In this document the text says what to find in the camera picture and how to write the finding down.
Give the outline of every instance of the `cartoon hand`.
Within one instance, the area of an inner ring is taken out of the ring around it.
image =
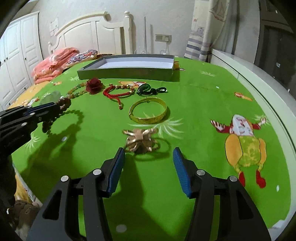
[[[220,124],[217,121],[211,120],[211,124],[219,131],[222,131],[225,129],[225,125],[224,124]]]
[[[265,123],[266,123],[266,118],[264,117],[263,119],[262,118],[260,119],[258,125],[261,126],[261,125],[263,125]]]

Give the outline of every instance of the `patterned pillow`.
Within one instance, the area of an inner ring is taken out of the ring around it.
[[[93,60],[97,58],[98,51],[94,49],[90,49],[88,51],[85,51],[83,53],[78,53],[74,55],[73,57],[69,58],[68,62],[66,63],[66,68],[70,68],[73,65],[77,63],[81,63],[88,60]]]

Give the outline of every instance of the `silver screw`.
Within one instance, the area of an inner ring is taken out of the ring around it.
[[[69,180],[69,177],[68,176],[62,176],[61,177],[61,181],[62,182],[66,182],[66,181],[68,181]]]
[[[202,170],[202,169],[199,169],[196,171],[196,174],[199,175],[199,176],[203,176],[205,174],[205,171]]]
[[[102,171],[100,170],[100,169],[95,169],[94,171],[93,171],[93,174],[94,175],[100,175],[102,173]]]
[[[236,182],[237,181],[237,177],[236,176],[230,176],[229,178],[232,182]]]

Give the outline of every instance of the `open shallow box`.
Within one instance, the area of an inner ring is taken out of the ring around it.
[[[161,54],[129,54],[100,58],[77,71],[81,80],[144,79],[170,81],[174,56]]]

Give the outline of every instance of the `green tablecloth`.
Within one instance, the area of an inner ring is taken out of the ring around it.
[[[114,240],[184,240],[194,200],[187,199],[182,193],[172,161],[173,149],[179,146],[187,159],[214,177],[238,177],[225,155],[228,134],[218,133],[210,120],[229,125],[235,114],[252,123],[264,117],[252,95],[224,68],[188,59],[178,60],[186,71],[175,70],[173,82],[147,81],[153,88],[164,86],[168,89],[168,93],[157,96],[169,107],[165,121],[158,125],[161,133],[156,135],[161,148],[145,155],[126,154],[117,190],[110,199],[104,200]],[[77,70],[87,64],[78,64],[67,70],[54,79],[54,82],[62,81],[62,84],[48,84],[37,96],[42,97],[55,90],[66,96],[71,88],[82,82],[78,79]],[[105,86],[117,84],[117,81],[120,80],[102,79]],[[238,98],[234,92],[243,93],[253,101]],[[69,110],[79,110],[78,115],[69,113],[54,122],[52,136],[42,133],[42,124],[39,124],[32,133],[31,142],[12,155],[16,168],[33,193],[44,201],[61,176],[82,177],[100,167],[104,160],[114,157],[117,149],[125,144],[126,136],[122,130],[137,126],[129,119],[128,111],[140,99],[137,94],[123,98],[124,108],[119,110],[118,103],[102,92],[96,95],[87,93],[72,100]],[[162,111],[159,104],[151,102],[136,107],[134,114],[145,117]],[[289,174],[270,123],[267,121],[261,130],[254,130],[254,135],[266,142],[267,159],[261,171],[266,187],[261,189],[256,184],[256,165],[242,170],[246,190],[270,228],[287,216],[290,207]],[[80,224],[83,226],[82,214]],[[126,225],[126,232],[116,232],[120,224]]]

